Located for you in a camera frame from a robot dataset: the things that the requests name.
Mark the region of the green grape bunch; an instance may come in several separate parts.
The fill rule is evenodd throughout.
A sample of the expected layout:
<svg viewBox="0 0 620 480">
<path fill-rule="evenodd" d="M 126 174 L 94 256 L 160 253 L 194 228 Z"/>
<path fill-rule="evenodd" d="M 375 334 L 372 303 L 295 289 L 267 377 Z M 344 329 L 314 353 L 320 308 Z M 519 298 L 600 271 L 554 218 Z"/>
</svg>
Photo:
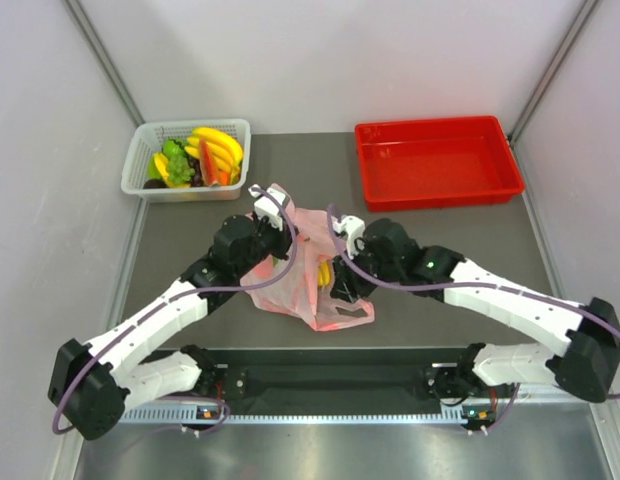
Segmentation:
<svg viewBox="0 0 620 480">
<path fill-rule="evenodd" d="M 189 184 L 191 171 L 185 156 L 174 156 L 167 166 L 169 181 L 174 185 Z"/>
</svg>

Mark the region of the watermelon slice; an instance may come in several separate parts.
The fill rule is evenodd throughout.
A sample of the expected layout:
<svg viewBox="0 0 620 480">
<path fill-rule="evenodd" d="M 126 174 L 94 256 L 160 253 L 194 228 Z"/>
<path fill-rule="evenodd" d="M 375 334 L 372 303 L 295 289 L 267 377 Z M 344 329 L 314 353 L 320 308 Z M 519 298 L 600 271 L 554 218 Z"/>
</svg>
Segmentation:
<svg viewBox="0 0 620 480">
<path fill-rule="evenodd" d="M 208 187 L 220 186 L 217 164 L 205 140 L 199 142 L 199 155 L 202 176 Z"/>
</svg>

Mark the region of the single yellow banana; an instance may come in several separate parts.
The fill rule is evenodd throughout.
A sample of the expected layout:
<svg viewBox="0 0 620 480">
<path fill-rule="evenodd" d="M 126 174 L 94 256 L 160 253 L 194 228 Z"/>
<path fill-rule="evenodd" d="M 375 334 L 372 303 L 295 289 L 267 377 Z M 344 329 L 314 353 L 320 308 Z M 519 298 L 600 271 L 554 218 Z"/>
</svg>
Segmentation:
<svg viewBox="0 0 620 480">
<path fill-rule="evenodd" d="M 332 272 L 328 261 L 322 262 L 318 268 L 317 283 L 319 288 L 328 287 L 332 281 Z"/>
</svg>

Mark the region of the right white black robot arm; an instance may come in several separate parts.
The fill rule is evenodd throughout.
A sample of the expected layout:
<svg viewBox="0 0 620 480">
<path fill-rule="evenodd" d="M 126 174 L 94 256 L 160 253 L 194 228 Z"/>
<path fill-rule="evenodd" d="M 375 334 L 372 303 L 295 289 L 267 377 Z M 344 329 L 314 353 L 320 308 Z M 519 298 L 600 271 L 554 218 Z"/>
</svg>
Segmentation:
<svg viewBox="0 0 620 480">
<path fill-rule="evenodd" d="M 469 345 L 453 375 L 465 395 L 502 384 L 556 386 L 590 403 L 612 398 L 620 365 L 620 323 L 614 307 L 557 299 L 523 287 L 448 248 L 420 246 L 398 223 L 371 224 L 329 216 L 337 249 L 331 295 L 353 303 L 377 288 L 432 298 L 514 329 L 527 344 Z"/>
</svg>

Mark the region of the pink plastic bag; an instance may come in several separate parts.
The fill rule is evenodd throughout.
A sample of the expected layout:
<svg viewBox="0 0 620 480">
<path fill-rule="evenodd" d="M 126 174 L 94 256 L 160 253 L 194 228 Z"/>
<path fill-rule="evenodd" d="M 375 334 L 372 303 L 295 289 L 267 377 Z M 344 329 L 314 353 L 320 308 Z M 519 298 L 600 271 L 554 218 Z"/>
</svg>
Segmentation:
<svg viewBox="0 0 620 480">
<path fill-rule="evenodd" d="M 327 213 L 298 208 L 291 200 L 287 214 L 298 231 L 296 257 L 288 262 L 269 256 L 241 279 L 242 286 L 259 285 L 283 270 L 288 271 L 278 282 L 250 290 L 248 295 L 254 305 L 264 311 L 297 317 L 318 332 L 373 322 L 375 309 L 371 302 L 359 299 L 347 303 L 330 296 L 334 280 L 332 258 L 337 250 L 327 229 Z M 318 268 L 325 261 L 330 263 L 332 281 L 328 287 L 319 288 Z"/>
</svg>

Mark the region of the red plastic tray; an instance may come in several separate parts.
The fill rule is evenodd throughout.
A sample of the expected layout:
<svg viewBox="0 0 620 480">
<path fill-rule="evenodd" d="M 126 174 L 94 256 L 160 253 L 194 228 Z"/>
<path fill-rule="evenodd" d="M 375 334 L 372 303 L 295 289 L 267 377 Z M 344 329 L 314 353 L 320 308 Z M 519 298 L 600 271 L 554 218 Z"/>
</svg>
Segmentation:
<svg viewBox="0 0 620 480">
<path fill-rule="evenodd" d="M 371 212 L 501 204 L 525 189 L 494 116 L 360 123 L 355 141 Z"/>
</svg>

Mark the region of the dark purple grapes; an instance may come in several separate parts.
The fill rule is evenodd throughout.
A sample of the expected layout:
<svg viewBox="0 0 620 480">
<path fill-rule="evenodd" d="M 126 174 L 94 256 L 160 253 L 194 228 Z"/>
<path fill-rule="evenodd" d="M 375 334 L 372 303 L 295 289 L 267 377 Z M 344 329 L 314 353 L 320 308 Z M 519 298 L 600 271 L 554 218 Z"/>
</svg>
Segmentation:
<svg viewBox="0 0 620 480">
<path fill-rule="evenodd" d="M 192 156 L 187 156 L 187 162 L 191 171 L 189 185 L 193 188 L 204 187 L 205 183 L 203 181 L 199 160 Z"/>
</svg>

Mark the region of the white plastic basket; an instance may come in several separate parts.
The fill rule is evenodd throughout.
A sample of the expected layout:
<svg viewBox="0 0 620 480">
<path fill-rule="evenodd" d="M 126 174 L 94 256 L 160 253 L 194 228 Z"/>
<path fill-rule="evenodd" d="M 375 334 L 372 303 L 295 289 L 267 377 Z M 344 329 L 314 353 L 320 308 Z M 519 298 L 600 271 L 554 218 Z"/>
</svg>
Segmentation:
<svg viewBox="0 0 620 480">
<path fill-rule="evenodd" d="M 153 155 L 160 152 L 170 139 L 185 141 L 197 127 L 224 132 L 243 150 L 238 177 L 229 186 L 200 186 L 178 188 L 148 188 Z M 244 119 L 182 120 L 146 123 L 135 132 L 124 163 L 121 188 L 129 195 L 137 195 L 151 202 L 187 202 L 238 199 L 246 184 L 250 168 L 251 127 Z"/>
</svg>

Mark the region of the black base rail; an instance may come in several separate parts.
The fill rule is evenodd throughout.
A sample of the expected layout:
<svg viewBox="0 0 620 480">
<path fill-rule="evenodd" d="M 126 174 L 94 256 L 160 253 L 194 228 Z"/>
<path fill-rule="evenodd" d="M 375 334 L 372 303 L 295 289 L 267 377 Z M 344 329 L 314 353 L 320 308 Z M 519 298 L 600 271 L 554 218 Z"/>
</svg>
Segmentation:
<svg viewBox="0 0 620 480">
<path fill-rule="evenodd" d="M 487 398 L 455 379 L 459 348 L 211 349 L 185 398 L 226 401 L 233 414 L 402 415 Z"/>
</svg>

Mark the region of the yellow banana bunch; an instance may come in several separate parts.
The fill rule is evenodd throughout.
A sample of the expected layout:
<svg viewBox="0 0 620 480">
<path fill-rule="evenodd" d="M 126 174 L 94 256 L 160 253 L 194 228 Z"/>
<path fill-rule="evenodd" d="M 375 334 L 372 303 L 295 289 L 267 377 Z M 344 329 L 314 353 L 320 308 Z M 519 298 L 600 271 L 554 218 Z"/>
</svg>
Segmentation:
<svg viewBox="0 0 620 480">
<path fill-rule="evenodd" d="M 240 178 L 244 150 L 229 134 L 210 127 L 197 127 L 186 140 L 185 152 L 200 160 L 199 146 L 205 142 L 218 168 L 223 172 L 225 185 L 236 184 Z"/>
</svg>

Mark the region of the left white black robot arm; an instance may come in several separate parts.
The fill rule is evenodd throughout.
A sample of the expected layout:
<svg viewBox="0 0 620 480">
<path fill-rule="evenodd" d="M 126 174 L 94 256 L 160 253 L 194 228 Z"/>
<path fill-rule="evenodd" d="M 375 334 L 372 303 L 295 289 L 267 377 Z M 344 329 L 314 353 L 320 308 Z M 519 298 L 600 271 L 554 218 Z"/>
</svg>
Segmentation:
<svg viewBox="0 0 620 480">
<path fill-rule="evenodd" d="M 85 343 L 66 341 L 56 353 L 48 387 L 52 430 L 76 430 L 86 440 L 108 433 L 131 408 L 126 380 L 145 358 L 187 326 L 245 291 L 241 279 L 269 256 L 290 262 L 298 242 L 286 212 L 227 218 L 208 252 L 146 307 Z"/>
</svg>

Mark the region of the green apple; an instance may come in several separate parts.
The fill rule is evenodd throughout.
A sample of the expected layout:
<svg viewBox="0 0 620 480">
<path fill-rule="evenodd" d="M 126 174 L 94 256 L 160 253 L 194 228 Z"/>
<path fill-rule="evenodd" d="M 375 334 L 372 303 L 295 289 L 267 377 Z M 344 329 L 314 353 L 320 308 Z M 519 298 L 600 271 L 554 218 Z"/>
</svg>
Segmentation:
<svg viewBox="0 0 620 480">
<path fill-rule="evenodd" d="M 162 152 L 168 159 L 185 154 L 184 145 L 179 139 L 165 140 L 162 146 Z"/>
</svg>

